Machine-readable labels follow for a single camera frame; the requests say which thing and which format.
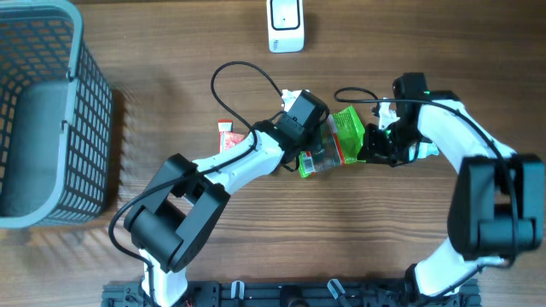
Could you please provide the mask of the red tissue packet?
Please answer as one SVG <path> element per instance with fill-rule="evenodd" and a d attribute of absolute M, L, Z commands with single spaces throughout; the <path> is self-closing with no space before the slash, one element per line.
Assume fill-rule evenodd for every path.
<path fill-rule="evenodd" d="M 219 152 L 230 150 L 235 145 L 243 142 L 246 139 L 246 136 L 231 131 L 221 131 L 219 133 Z"/>

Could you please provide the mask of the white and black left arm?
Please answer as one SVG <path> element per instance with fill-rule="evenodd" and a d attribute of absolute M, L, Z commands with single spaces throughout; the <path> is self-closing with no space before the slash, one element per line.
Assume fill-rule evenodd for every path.
<path fill-rule="evenodd" d="M 208 240 L 232 194 L 312 148 L 328 106 L 308 90 L 286 92 L 276 121 L 259 121 L 233 148 L 190 161 L 177 153 L 131 206 L 124 227 L 147 271 L 150 305 L 173 306 L 187 291 L 186 268 Z"/>

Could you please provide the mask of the green snack bag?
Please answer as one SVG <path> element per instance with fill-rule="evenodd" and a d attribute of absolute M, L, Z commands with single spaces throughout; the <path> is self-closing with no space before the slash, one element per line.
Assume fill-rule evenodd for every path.
<path fill-rule="evenodd" d="M 328 169 L 364 162 L 357 156 L 363 146 L 365 128 L 353 106 L 328 116 L 321 126 L 320 147 L 302 151 L 299 174 L 302 178 Z"/>

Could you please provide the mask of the red stick sachet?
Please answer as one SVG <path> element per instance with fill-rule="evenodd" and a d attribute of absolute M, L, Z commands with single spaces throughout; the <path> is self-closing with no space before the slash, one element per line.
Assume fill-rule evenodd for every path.
<path fill-rule="evenodd" d="M 218 121 L 218 148 L 219 152 L 222 153 L 226 150 L 229 150 L 233 147 L 233 142 L 231 140 L 233 132 L 233 121 L 230 119 L 220 119 Z"/>

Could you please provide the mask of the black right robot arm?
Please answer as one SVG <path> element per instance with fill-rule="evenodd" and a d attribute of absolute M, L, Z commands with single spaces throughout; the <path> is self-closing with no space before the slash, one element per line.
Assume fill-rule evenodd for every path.
<path fill-rule="evenodd" d="M 414 162 L 422 143 L 435 145 L 457 172 L 448 237 L 406 271 L 406 304 L 439 303 L 487 267 L 509 268 L 543 241 L 544 163 L 516 153 L 487 133 L 448 90 L 431 91 L 421 72 L 393 84 L 377 101 L 359 159 L 391 167 Z"/>

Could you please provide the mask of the teal white tissue pack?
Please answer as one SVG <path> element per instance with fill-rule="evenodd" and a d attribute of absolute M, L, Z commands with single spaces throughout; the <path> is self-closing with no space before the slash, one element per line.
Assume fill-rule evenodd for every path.
<path fill-rule="evenodd" d="M 418 142 L 409 148 L 409 162 L 417 159 L 425 159 L 429 156 L 439 156 L 439 149 L 434 143 Z"/>

